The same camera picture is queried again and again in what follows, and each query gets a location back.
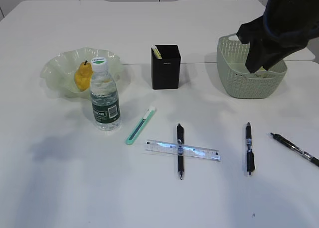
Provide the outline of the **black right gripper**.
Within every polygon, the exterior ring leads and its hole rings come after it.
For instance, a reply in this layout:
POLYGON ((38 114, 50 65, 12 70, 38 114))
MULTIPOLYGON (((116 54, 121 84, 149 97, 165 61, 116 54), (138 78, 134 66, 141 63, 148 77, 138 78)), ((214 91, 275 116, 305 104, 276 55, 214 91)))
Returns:
POLYGON ((249 45, 245 66, 250 73, 261 67, 268 71, 288 55, 304 49, 311 39, 319 36, 319 24, 308 31, 290 31, 275 35, 269 31, 261 16, 242 24, 236 33, 242 44, 249 45))

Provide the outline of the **blue black right robot arm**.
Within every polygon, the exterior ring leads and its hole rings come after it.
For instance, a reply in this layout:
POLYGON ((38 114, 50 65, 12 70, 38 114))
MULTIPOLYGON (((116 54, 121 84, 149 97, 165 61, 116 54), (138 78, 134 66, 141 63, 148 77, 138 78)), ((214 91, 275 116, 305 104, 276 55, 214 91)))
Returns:
POLYGON ((268 0, 263 15, 242 24, 236 35, 249 45, 248 71, 269 70, 319 36, 319 0, 268 0))

